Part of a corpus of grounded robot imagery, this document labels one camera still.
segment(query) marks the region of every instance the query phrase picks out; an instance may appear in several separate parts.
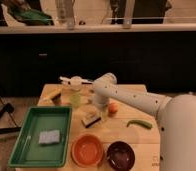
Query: tray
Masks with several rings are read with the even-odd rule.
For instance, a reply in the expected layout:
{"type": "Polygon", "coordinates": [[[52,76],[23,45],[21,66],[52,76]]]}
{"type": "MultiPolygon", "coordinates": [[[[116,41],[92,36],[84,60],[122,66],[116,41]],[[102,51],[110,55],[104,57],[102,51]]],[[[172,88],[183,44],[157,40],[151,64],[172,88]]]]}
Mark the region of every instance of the tray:
{"type": "Polygon", "coordinates": [[[66,162],[70,107],[31,107],[13,148],[10,167],[62,167],[66,162]],[[41,131],[60,130],[60,142],[40,145],[41,131]]]}

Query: small orange object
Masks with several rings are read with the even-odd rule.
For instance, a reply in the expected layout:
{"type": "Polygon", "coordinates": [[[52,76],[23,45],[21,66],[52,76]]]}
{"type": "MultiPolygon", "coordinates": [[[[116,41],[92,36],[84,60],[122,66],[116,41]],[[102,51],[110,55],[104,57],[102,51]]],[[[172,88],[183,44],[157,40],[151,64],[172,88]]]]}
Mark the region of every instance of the small orange object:
{"type": "Polygon", "coordinates": [[[84,134],[77,138],[72,145],[72,159],[80,167],[99,166],[104,149],[98,137],[92,134],[84,134]]]}
{"type": "Polygon", "coordinates": [[[109,112],[109,116],[113,116],[115,113],[117,113],[118,111],[118,104],[115,102],[112,102],[108,105],[108,112],[109,112]]]}

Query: green chili pepper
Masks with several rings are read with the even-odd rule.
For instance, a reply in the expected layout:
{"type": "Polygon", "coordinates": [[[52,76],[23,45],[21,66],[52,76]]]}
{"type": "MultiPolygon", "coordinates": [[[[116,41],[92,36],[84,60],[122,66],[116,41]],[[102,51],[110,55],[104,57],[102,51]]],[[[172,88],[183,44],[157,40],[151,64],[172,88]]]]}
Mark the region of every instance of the green chili pepper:
{"type": "Polygon", "coordinates": [[[151,129],[152,128],[152,124],[151,123],[143,121],[143,120],[137,120],[137,119],[130,120],[127,123],[126,126],[129,127],[130,124],[138,124],[138,125],[143,126],[144,128],[147,128],[147,129],[151,129]]]}

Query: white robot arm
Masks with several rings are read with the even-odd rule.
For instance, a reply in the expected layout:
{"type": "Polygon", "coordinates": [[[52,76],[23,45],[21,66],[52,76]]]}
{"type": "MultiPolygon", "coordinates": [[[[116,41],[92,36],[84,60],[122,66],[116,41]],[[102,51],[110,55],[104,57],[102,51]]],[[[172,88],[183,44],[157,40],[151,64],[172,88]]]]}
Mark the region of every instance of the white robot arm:
{"type": "Polygon", "coordinates": [[[164,95],[130,91],[116,85],[107,73],[93,82],[93,103],[108,105],[109,97],[156,118],[161,135],[160,171],[196,171],[196,96],[164,95]]]}

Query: white object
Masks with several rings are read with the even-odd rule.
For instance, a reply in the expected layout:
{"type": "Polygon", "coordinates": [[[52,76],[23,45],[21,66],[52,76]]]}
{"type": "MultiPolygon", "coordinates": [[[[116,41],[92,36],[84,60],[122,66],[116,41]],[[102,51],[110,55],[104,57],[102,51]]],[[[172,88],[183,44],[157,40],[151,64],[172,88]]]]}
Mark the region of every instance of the white object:
{"type": "Polygon", "coordinates": [[[79,78],[79,80],[81,81],[81,83],[88,83],[88,84],[92,84],[92,83],[93,83],[92,80],[83,79],[83,78],[81,78],[80,76],[74,76],[74,77],[72,77],[72,78],[67,78],[67,77],[62,77],[62,76],[60,76],[59,79],[60,79],[61,81],[70,82],[71,79],[76,79],[76,77],[79,78]]]}
{"type": "Polygon", "coordinates": [[[94,81],[94,105],[102,108],[112,97],[154,116],[161,135],[160,171],[196,171],[196,96],[129,91],[118,87],[112,75],[94,81]]]}
{"type": "Polygon", "coordinates": [[[52,130],[52,131],[42,131],[39,134],[39,144],[55,144],[60,142],[60,131],[52,130]]]}
{"type": "Polygon", "coordinates": [[[79,91],[81,89],[82,78],[79,76],[74,76],[70,79],[71,89],[79,91]]]}

